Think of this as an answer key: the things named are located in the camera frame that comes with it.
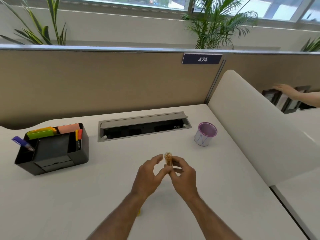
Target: neighboring desk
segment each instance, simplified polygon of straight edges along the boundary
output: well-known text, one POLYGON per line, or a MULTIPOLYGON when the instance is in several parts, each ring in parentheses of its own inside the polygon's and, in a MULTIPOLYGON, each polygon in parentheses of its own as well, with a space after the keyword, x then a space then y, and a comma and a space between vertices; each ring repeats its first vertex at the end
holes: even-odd
MULTIPOLYGON (((320 145, 320 108, 286 116, 320 145)), ((310 239, 320 239, 320 167, 277 184, 277 190, 280 199, 310 239)))
MULTIPOLYGON (((152 156, 172 152, 195 168, 199 194, 242 239, 305 239, 241 150, 205 104, 66 118, 32 128, 0 127, 0 234, 10 240, 85 239, 130 192, 137 170, 152 156), (97 142, 98 121, 184 111, 192 129, 97 142), (193 139, 202 121, 218 135, 207 147, 193 139), (86 164, 33 176, 14 164, 10 139, 31 129, 83 123, 86 164)), ((154 168, 157 173, 164 162, 154 168)), ((187 205, 166 176, 142 206, 129 239, 204 239, 187 205)))

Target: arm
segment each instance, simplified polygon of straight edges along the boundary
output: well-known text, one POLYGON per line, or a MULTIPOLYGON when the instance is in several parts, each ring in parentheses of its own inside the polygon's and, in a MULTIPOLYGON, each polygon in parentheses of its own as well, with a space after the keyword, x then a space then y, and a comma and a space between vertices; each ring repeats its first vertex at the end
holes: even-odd
POLYGON ((305 104, 314 107, 320 107, 320 92, 302 93, 286 84, 276 84, 273 86, 273 88, 283 92, 292 100, 299 100, 304 102, 305 104))
POLYGON ((181 168, 171 169, 172 184, 194 214, 206 240, 240 240, 199 196, 196 171, 181 157, 173 156, 172 162, 174 166, 181 168))
POLYGON ((158 188, 172 167, 166 166, 154 175, 153 169, 163 158, 160 154, 139 167, 131 192, 121 204, 98 226, 87 240, 125 240, 128 238, 139 209, 146 199, 158 188))

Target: partition top rail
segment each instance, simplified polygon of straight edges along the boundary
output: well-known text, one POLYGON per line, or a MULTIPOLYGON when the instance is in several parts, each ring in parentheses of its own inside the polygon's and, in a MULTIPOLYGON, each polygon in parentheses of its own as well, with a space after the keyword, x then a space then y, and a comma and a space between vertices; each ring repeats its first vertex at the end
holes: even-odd
POLYGON ((78 51, 78 52, 219 53, 219 54, 225 54, 225 55, 227 54, 320 55, 320 52, 294 52, 294 51, 99 47, 99 46, 61 46, 61 45, 15 45, 15 44, 0 44, 0 51, 1 50, 73 51, 73 52, 78 51))

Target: blue sign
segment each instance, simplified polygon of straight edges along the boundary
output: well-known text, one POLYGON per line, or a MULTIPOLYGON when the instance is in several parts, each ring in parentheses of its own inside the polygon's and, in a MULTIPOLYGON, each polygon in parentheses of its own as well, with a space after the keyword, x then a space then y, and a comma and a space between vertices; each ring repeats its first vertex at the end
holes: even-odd
POLYGON ((222 54, 184 54, 182 64, 219 64, 222 54))

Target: hand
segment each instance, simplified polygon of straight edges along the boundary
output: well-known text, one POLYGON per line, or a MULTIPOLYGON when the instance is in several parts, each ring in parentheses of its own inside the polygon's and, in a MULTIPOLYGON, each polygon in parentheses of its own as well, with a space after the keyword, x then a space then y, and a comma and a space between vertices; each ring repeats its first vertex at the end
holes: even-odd
POLYGON ((154 175, 153 169, 162 159, 163 154, 154 156, 139 167, 131 193, 137 194, 146 200, 153 192, 155 192, 162 179, 173 169, 172 167, 165 166, 157 175, 154 175))
POLYGON ((296 99, 297 96, 300 95, 300 92, 298 92, 296 89, 294 89, 293 87, 287 84, 275 84, 273 88, 283 92, 285 95, 287 95, 291 99, 296 99))
POLYGON ((195 197, 199 197, 196 183, 196 171, 190 167, 182 157, 172 156, 172 163, 174 166, 181 168, 173 168, 169 173, 177 193, 186 202, 195 197))

